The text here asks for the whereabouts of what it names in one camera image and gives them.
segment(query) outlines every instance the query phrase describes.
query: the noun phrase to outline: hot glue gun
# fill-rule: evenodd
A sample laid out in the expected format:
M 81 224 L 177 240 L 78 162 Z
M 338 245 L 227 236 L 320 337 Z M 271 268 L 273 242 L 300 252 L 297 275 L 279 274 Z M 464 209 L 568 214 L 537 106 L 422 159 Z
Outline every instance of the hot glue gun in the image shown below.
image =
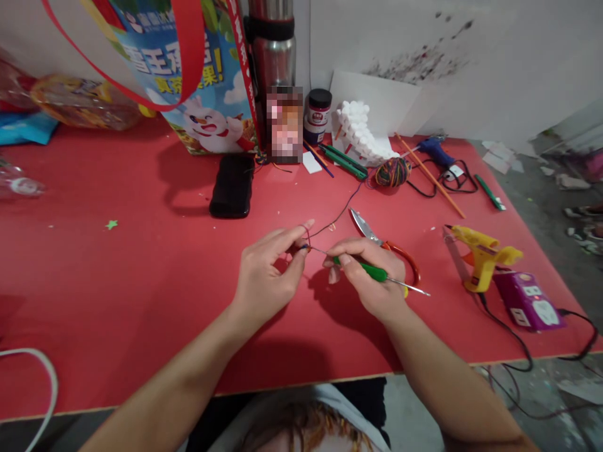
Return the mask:
M 444 152 L 440 141 L 435 137 L 424 139 L 419 143 L 418 147 L 419 151 L 427 153 L 436 164 L 443 166 L 444 168 L 448 169 L 456 162 L 453 157 L 450 157 Z
M 499 250 L 499 241 L 486 234 L 463 226 L 445 226 L 471 250 L 463 256 L 463 261 L 473 266 L 471 279 L 464 281 L 465 289 L 470 292 L 479 293 L 488 290 L 497 264 L 510 266 L 523 258 L 523 253 L 511 246 Z

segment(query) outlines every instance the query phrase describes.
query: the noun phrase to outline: purple power strip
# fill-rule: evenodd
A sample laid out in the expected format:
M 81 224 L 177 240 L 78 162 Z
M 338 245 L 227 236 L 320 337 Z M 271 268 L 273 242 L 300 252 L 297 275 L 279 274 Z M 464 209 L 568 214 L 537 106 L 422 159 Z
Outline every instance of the purple power strip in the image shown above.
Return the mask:
M 556 330 L 567 325 L 532 273 L 504 272 L 492 278 L 517 325 L 531 331 Z

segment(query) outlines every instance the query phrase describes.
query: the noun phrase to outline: thermos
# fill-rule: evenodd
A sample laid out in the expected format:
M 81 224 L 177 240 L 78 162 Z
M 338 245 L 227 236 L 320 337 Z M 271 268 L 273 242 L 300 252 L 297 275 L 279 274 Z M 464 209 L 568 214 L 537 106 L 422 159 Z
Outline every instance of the thermos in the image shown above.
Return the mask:
M 249 0 L 247 40 L 253 54 L 259 99 L 266 122 L 266 93 L 295 86 L 293 0 Z

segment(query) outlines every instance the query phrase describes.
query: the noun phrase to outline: jar lid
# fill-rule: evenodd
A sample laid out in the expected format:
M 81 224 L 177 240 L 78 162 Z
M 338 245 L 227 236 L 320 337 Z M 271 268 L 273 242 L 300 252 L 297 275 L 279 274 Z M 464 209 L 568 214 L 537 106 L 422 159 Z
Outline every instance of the jar lid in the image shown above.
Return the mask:
M 333 100 L 331 91 L 322 88 L 313 89 L 310 91 L 310 94 L 308 94 L 308 103 L 311 107 L 329 108 L 331 106 L 331 100 Z

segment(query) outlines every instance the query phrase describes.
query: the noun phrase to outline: wooden skewer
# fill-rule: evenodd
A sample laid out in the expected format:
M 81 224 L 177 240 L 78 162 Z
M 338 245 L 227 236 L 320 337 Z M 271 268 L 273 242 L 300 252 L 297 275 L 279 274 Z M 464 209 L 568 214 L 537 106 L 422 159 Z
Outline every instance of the wooden skewer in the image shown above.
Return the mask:
M 310 149 L 314 149 L 314 146 L 311 146 L 306 140 L 303 140 L 303 142 L 306 144 L 306 146 L 308 146 Z M 318 153 L 318 151 L 316 149 L 314 149 L 314 155 L 322 162 L 325 164 L 325 166 L 328 166 L 327 162 L 320 156 L 320 154 Z
M 432 182 L 440 189 L 440 191 L 442 192 L 442 194 L 446 197 L 446 199 L 454 207 L 454 209 L 459 213 L 459 215 L 461 216 L 461 218 L 467 218 L 465 216 L 465 214 L 463 213 L 463 211 L 459 208 L 459 206 L 457 206 L 457 204 L 452 200 L 452 198 L 450 197 L 450 195 L 448 194 L 448 192 L 446 190 L 444 190 L 444 188 L 440 185 L 440 183 L 438 182 L 438 180 L 435 177 L 433 177 L 433 174 L 431 174 L 429 172 L 429 169 L 427 169 L 425 167 L 425 165 L 423 164 L 423 162 L 421 161 L 421 159 L 419 157 L 417 157 L 415 155 L 415 153 L 413 152 L 413 150 L 406 144 L 406 141 L 404 141 L 400 137 L 400 135 L 398 135 L 397 133 L 396 133 L 396 138 L 398 138 L 402 142 L 402 144 L 404 144 L 404 146 L 406 146 L 406 148 L 408 150 L 408 153 L 413 158 L 413 160 L 417 163 L 417 165 L 419 165 L 421 167 L 421 169 L 425 173 L 425 176 L 427 176 L 429 179 L 431 179 Z

